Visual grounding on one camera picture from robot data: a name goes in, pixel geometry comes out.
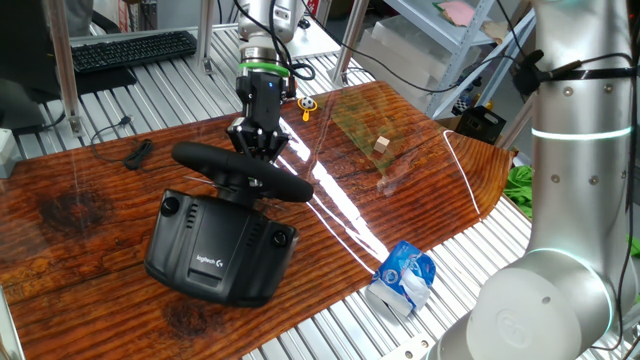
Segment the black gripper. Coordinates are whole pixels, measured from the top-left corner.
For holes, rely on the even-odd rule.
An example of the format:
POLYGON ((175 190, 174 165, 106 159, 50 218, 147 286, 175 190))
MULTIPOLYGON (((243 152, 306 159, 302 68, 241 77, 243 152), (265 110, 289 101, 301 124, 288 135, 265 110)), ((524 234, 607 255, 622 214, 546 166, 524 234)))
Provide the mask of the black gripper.
POLYGON ((248 72, 236 78, 236 93, 243 104, 242 117, 226 129, 236 152, 250 153, 243 126, 271 132, 258 135, 260 160, 274 162, 284 150, 291 136, 284 130, 275 130, 279 126, 285 85, 283 77, 268 72, 248 72))

